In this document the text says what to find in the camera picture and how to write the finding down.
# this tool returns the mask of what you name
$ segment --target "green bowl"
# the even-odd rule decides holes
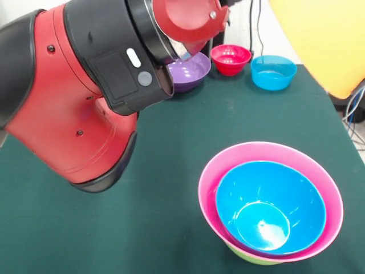
[[[252,264],[259,264],[259,265],[275,265],[275,264],[280,264],[277,263],[275,261],[264,261],[264,260],[258,260],[255,258],[252,258],[246,254],[241,253],[240,251],[236,250],[234,246],[227,244],[227,246],[229,247],[230,250],[233,251],[234,254],[236,254],[238,257],[244,259],[245,261],[248,261]]]

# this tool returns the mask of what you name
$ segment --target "white wall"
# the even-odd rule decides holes
[[[253,49],[255,55],[260,54],[261,44],[257,35],[257,18],[259,10],[259,1],[254,1],[253,9]],[[242,2],[231,7],[231,25],[226,30],[225,43],[237,44],[249,49],[250,47],[250,27],[249,27],[250,1]],[[262,0],[261,19],[259,24],[260,36],[264,44],[263,54],[281,55],[289,58],[295,63],[302,63],[296,55],[279,22],[277,21],[273,10],[270,7],[269,0]]]
[[[36,9],[50,9],[67,0],[0,0],[0,24],[12,21]]]
[[[254,25],[254,50],[256,54],[261,51],[258,43],[256,21],[258,16],[258,0],[254,1],[253,25]],[[35,9],[49,9],[66,3],[67,0],[0,0],[0,25],[16,19],[23,14]],[[231,26],[226,30],[225,43],[250,47],[249,33],[249,9],[250,1],[242,2],[231,8]],[[269,0],[262,0],[261,23],[259,25],[261,39],[264,43],[264,54],[281,55],[296,63],[301,63],[295,54],[285,34],[280,28],[278,21],[269,5]]]

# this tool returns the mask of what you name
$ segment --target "bowl rim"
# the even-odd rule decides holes
[[[208,170],[208,167],[211,165],[211,163],[213,161],[215,161],[215,159],[217,157],[219,157],[220,155],[222,155],[223,153],[225,153],[227,150],[232,150],[234,149],[235,147],[239,147],[239,146],[247,146],[247,145],[251,145],[251,144],[271,144],[271,145],[274,145],[274,146],[279,146],[279,147],[284,147],[286,149],[289,149],[289,150],[292,150],[292,151],[295,151],[296,153],[299,153],[301,154],[302,156],[308,158],[308,160],[311,160],[313,161],[321,170],[322,172],[324,172],[324,174],[326,174],[326,176],[329,178],[330,182],[332,183],[332,186],[335,188],[336,190],[336,195],[337,195],[337,198],[339,198],[339,202],[340,202],[340,221],[338,223],[338,227],[336,228],[336,231],[334,233],[334,235],[332,236],[332,238],[326,243],[324,244],[320,249],[318,249],[317,251],[311,253],[311,254],[307,254],[307,255],[302,255],[302,256],[298,256],[298,257],[295,257],[295,258],[289,258],[289,259],[286,259],[285,257],[282,257],[282,258],[266,258],[266,257],[263,257],[263,256],[259,256],[259,255],[256,255],[256,254],[252,254],[248,251],[244,251],[243,249],[241,249],[240,247],[237,247],[234,243],[231,243],[228,239],[226,239],[221,233],[218,232],[218,230],[215,228],[215,226],[213,226],[212,222],[208,219],[208,216],[202,206],[202,197],[201,197],[201,182],[202,182],[202,179],[205,175],[205,173],[207,172]],[[322,251],[324,251],[325,249],[327,249],[333,242],[334,240],[337,238],[340,230],[341,230],[341,227],[342,227],[342,224],[343,224],[343,218],[344,218],[344,208],[343,208],[343,200],[342,200],[342,197],[341,197],[341,194],[340,194],[340,191],[339,191],[339,188],[338,186],[336,185],[336,183],[334,182],[333,178],[330,176],[330,174],[317,162],[315,161],[313,158],[309,157],[308,155],[302,153],[301,151],[299,150],[296,150],[292,147],[289,147],[289,146],[285,146],[283,144],[278,144],[278,143],[272,143],[272,142],[246,142],[246,143],[240,143],[240,144],[236,144],[236,145],[233,145],[231,147],[228,147],[224,150],[222,150],[221,152],[219,152],[218,154],[216,154],[213,158],[211,158],[211,160],[207,163],[207,165],[205,166],[201,176],[200,176],[200,179],[199,179],[199,184],[198,184],[198,199],[199,199],[199,206],[200,206],[200,209],[204,215],[204,218],[205,218],[205,221],[209,224],[209,226],[211,227],[211,229],[225,242],[225,244],[227,244],[228,246],[230,246],[231,248],[234,248],[237,252],[245,255],[245,256],[248,256],[252,259],[256,259],[256,260],[259,260],[259,261],[266,261],[266,262],[271,262],[271,263],[291,263],[291,262],[295,262],[295,261],[301,261],[301,260],[306,260],[306,259],[309,259],[311,257],[314,257],[318,254],[320,254]]]
[[[218,197],[218,192],[219,192],[219,189],[220,189],[220,187],[221,187],[221,184],[223,183],[223,181],[224,181],[224,178],[226,178],[226,176],[230,173],[230,172],[232,172],[232,171],[234,171],[236,168],[240,168],[240,167],[242,167],[242,166],[245,166],[245,165],[247,165],[247,164],[252,164],[252,163],[271,163],[271,164],[275,164],[275,165],[278,165],[278,166],[281,166],[281,167],[285,167],[285,168],[287,168],[287,169],[290,169],[290,170],[292,170],[292,171],[294,171],[294,172],[296,172],[296,173],[298,173],[298,174],[300,174],[300,176],[301,177],[303,177],[303,178],[305,178],[306,179],[306,181],[308,182],[308,184],[313,188],[313,189],[315,189],[315,192],[317,193],[317,195],[318,195],[318,197],[319,197],[319,200],[321,201],[321,210],[323,210],[324,211],[324,218],[323,218],[323,222],[322,222],[322,227],[321,227],[321,229],[320,229],[320,231],[319,231],[319,234],[317,234],[316,235],[316,237],[311,241],[311,242],[309,242],[308,244],[306,244],[304,247],[302,247],[302,248],[300,248],[300,249],[298,249],[298,250],[295,250],[295,251],[291,251],[290,253],[280,253],[280,254],[277,254],[277,253],[271,253],[271,252],[266,252],[266,251],[262,251],[262,250],[260,250],[260,249],[257,249],[257,248],[255,248],[255,247],[251,247],[250,245],[248,245],[248,244],[245,244],[245,243],[243,243],[240,239],[236,239],[236,237],[234,237],[233,236],[233,234],[230,232],[230,230],[228,229],[228,227],[224,224],[224,222],[223,222],[223,220],[222,220],[222,218],[221,218],[221,214],[220,214],[220,211],[218,210],[218,199],[217,199],[217,197]],[[301,172],[299,172],[299,171],[297,171],[296,169],[294,169],[294,168],[292,168],[292,167],[289,167],[289,166],[287,166],[287,165],[285,165],[285,164],[282,164],[282,163],[277,163],[277,162],[274,162],[274,161],[267,161],[267,160],[257,160],[257,161],[250,161],[250,162],[246,162],[246,163],[243,163],[243,164],[239,164],[239,165],[237,165],[237,166],[235,166],[235,167],[233,167],[233,168],[231,168],[223,177],[222,177],[222,179],[220,180],[220,182],[219,182],[219,184],[218,184],[218,187],[217,187],[217,192],[216,192],[216,209],[217,209],[217,213],[218,213],[218,216],[220,217],[220,219],[221,219],[221,222],[222,222],[222,224],[224,225],[224,227],[225,227],[225,229],[231,234],[231,236],[233,237],[233,238],[235,238],[240,244],[242,244],[242,245],[244,245],[244,246],[246,246],[246,247],[248,247],[248,248],[250,248],[250,249],[253,249],[253,250],[255,250],[255,251],[257,251],[257,252],[260,252],[260,253],[262,253],[263,255],[268,255],[268,256],[288,256],[288,255],[292,255],[292,254],[294,254],[294,253],[298,253],[298,252],[301,252],[301,251],[304,251],[304,250],[306,250],[307,248],[309,248],[309,247],[311,247],[319,238],[320,238],[320,236],[322,235],[322,233],[323,233],[323,231],[325,230],[325,227],[326,227],[326,222],[327,222],[327,211],[326,211],[326,204],[325,204],[325,201],[323,200],[323,197],[322,197],[322,195],[321,195],[321,193],[319,192],[319,190],[317,189],[317,187],[312,183],[312,181],[311,180],[309,180],[308,178],[307,178],[307,176],[305,176],[303,173],[301,173]]]
[[[249,58],[247,60],[244,60],[243,62],[240,63],[234,63],[234,64],[227,64],[221,61],[218,61],[215,57],[213,57],[213,52],[221,47],[225,47],[225,46],[231,46],[231,47],[239,47],[241,49],[243,49],[244,51],[246,51],[247,53],[249,53]],[[215,63],[221,64],[221,65],[225,65],[225,66],[239,66],[239,65],[245,65],[247,64],[251,58],[252,58],[252,52],[249,51],[248,49],[246,49],[245,47],[239,46],[239,45],[234,45],[234,44],[221,44],[218,46],[215,46],[214,48],[212,48],[212,50],[210,51],[210,56],[212,57],[213,61]]]
[[[191,61],[196,56],[202,56],[203,59],[205,59],[205,61],[207,61],[207,64],[209,64],[209,67],[208,67],[207,71],[204,73],[204,75],[201,76],[201,77],[199,77],[198,79],[195,79],[194,81],[190,81],[190,82],[175,82],[175,80],[173,79],[173,76],[171,75],[173,84],[193,84],[195,82],[202,81],[209,74],[210,70],[212,69],[212,63],[210,62],[210,59],[204,53],[199,52],[196,55],[194,55],[193,57],[191,57],[191,59],[188,59],[188,60],[186,60],[184,62],[189,62],[189,61]]]
[[[285,78],[285,79],[290,79],[290,78],[294,77],[294,76],[297,74],[297,72],[298,72],[298,66],[297,66],[297,64],[295,64],[292,60],[290,60],[290,59],[288,59],[288,58],[286,58],[286,57],[280,56],[280,55],[271,55],[271,54],[268,54],[268,55],[261,55],[261,56],[258,56],[258,57],[256,57],[256,58],[254,58],[254,59],[251,61],[251,71],[255,71],[255,72],[259,73],[259,71],[255,70],[255,69],[253,68],[253,66],[254,66],[254,64],[255,64],[255,61],[258,61],[259,59],[262,59],[262,58],[264,58],[264,57],[276,57],[276,58],[277,58],[277,57],[279,57],[279,58],[281,58],[281,59],[283,59],[283,60],[288,61],[288,62],[290,63],[290,65],[292,65],[292,66],[294,67],[294,72],[293,72],[293,73],[291,73],[289,76],[284,76],[283,78]],[[272,77],[269,77],[269,76],[267,76],[267,75],[265,75],[265,74],[261,75],[260,77],[263,77],[263,78],[266,78],[266,79],[272,79]]]

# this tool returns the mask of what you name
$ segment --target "red bowl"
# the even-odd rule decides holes
[[[239,74],[250,62],[252,53],[241,46],[219,45],[210,52],[217,70],[225,76]]]

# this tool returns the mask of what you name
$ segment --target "gray button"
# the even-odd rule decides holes
[[[141,84],[141,86],[148,87],[150,84],[152,84],[151,73],[149,73],[147,71],[142,71],[138,75],[138,82]]]

